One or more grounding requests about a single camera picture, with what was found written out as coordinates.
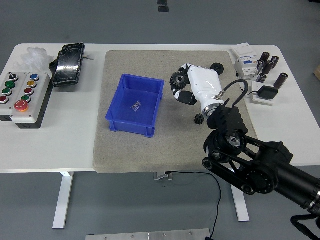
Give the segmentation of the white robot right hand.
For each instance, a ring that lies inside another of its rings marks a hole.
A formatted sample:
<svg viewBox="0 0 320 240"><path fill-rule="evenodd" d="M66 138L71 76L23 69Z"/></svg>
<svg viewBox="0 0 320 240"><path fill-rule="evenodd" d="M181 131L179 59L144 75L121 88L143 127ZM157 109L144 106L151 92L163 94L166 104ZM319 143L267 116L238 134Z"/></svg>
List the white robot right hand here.
<svg viewBox="0 0 320 240"><path fill-rule="evenodd" d="M223 92L217 71L186 63L170 78L174 98L183 104L195 105L208 117L224 103L219 96Z"/></svg>

